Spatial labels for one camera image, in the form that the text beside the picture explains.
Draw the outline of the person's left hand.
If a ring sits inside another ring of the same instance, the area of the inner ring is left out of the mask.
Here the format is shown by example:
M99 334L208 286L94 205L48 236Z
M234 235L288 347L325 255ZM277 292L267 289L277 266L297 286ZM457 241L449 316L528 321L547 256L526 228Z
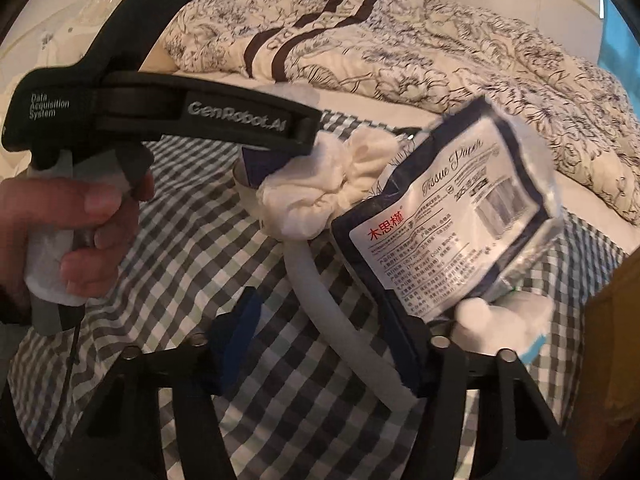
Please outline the person's left hand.
M2 309L25 311L25 273L42 263L43 284L80 298L100 298L139 229L140 204L154 196L145 174L128 193L113 185L65 178L16 177L1 182Z

